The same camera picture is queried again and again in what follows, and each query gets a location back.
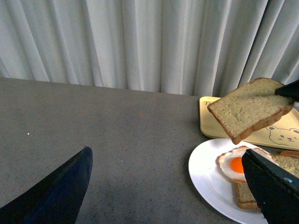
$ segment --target white curtain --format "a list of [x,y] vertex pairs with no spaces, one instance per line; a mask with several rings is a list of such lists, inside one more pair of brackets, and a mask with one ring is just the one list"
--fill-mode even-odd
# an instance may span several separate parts
[[222,97],[299,79],[299,0],[0,0],[0,77]]

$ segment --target bear drawing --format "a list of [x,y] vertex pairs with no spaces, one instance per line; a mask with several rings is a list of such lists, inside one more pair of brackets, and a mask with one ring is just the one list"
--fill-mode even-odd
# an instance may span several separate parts
[[278,145],[290,147],[299,146],[299,130],[295,128],[283,129],[274,126],[267,127],[270,131],[269,139]]

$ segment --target bread slice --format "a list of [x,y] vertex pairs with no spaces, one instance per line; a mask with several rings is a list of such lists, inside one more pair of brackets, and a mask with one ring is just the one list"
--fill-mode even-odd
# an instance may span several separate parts
[[241,209],[259,209],[247,183],[235,182],[238,207]]
[[252,132],[270,126],[287,114],[294,99],[275,95],[282,83],[257,78],[211,103],[207,108],[234,144]]
[[[271,155],[272,159],[279,164],[279,166],[289,173],[299,178],[299,158],[296,156],[288,155]],[[254,199],[248,184],[236,183],[235,190],[237,193],[238,207],[241,209],[258,209],[256,200]]]

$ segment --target table surface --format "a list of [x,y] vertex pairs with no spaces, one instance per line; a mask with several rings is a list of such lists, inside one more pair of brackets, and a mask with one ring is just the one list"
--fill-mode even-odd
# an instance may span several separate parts
[[[0,207],[93,149],[77,224],[232,224],[195,189],[199,97],[0,78]],[[270,152],[278,149],[263,147]]]

